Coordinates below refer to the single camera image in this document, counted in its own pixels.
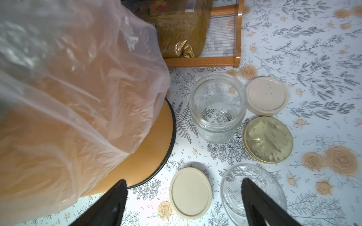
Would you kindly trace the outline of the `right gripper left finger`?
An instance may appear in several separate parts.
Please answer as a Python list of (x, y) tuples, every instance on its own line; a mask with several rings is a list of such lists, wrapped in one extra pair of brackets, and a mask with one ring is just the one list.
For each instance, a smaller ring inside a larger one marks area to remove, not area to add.
[(78, 217), (72, 226), (119, 226), (121, 225), (128, 191), (124, 179), (119, 180), (86, 212)]

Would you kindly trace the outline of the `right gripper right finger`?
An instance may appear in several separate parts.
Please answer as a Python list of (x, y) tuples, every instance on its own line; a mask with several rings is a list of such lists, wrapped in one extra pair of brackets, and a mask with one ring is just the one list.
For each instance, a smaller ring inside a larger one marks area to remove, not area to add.
[(241, 194), (250, 226), (301, 226), (252, 180), (243, 179)]

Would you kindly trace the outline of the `glass tea jar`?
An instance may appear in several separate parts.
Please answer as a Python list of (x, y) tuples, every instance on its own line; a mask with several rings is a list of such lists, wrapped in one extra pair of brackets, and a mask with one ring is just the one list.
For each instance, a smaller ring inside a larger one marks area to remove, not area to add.
[(255, 164), (238, 164), (225, 172), (221, 182), (222, 204), (235, 225), (248, 224), (241, 194), (242, 181), (245, 178), (252, 180), (285, 211), (287, 210), (287, 200), (282, 187), (271, 173)]

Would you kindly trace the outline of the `green jar lid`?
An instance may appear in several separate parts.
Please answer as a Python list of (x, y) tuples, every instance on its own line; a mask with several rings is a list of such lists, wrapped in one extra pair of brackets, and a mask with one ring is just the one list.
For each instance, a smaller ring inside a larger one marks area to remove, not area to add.
[(257, 161), (277, 164), (286, 160), (293, 150), (293, 137), (279, 120), (261, 116), (251, 120), (243, 131), (246, 151)]

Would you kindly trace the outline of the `orange trash bin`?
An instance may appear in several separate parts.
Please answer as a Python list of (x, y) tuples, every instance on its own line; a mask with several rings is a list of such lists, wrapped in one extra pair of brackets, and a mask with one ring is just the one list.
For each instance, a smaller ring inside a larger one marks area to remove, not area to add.
[(175, 139), (175, 113), (169, 101), (165, 99), (157, 120), (139, 148), (83, 197), (105, 193), (121, 179), (126, 181), (128, 188), (147, 183), (168, 161)]

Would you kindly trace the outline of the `glass jar beige lid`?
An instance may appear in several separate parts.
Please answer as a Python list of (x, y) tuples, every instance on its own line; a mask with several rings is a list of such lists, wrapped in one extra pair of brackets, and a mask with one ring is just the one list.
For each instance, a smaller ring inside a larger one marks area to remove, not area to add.
[(199, 135), (208, 143), (230, 140), (246, 111), (246, 88), (227, 73), (202, 76), (191, 90), (189, 112)]

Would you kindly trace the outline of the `floral table mat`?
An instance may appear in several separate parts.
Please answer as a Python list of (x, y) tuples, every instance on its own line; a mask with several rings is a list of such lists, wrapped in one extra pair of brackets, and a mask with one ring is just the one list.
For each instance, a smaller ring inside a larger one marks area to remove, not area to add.
[[(213, 72), (273, 77), (289, 100), (276, 118), (293, 136), (278, 164), (259, 163), (280, 183), (287, 211), (304, 226), (362, 223), (361, 1), (246, 1), (239, 67), (172, 68), (167, 99), (177, 121), (170, 158), (149, 182), (129, 190), (124, 226), (232, 226), (221, 199), (222, 178), (254, 163), (243, 129), (221, 145), (203, 140), (189, 113), (192, 87)], [(182, 219), (171, 204), (173, 176), (185, 167), (209, 178), (212, 204), (200, 219)]]

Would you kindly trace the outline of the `clear plastic bin liner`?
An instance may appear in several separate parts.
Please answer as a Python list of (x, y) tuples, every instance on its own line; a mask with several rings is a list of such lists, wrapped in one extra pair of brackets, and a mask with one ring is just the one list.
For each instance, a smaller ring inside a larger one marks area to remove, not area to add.
[(135, 152), (170, 87), (120, 1), (1, 1), (1, 225), (71, 207)]

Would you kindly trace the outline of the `wooden two-tier shelf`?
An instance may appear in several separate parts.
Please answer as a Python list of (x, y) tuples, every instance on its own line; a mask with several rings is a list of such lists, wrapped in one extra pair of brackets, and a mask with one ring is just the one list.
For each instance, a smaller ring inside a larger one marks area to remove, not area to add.
[(211, 9), (206, 42), (199, 57), (165, 59), (168, 67), (239, 67), (245, 1)]

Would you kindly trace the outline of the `colourful candy bag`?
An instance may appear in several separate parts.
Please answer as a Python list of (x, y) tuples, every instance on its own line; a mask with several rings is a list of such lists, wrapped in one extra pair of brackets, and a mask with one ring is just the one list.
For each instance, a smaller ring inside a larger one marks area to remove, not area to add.
[(121, 4), (156, 28), (163, 58), (201, 55), (213, 1), (121, 1)]

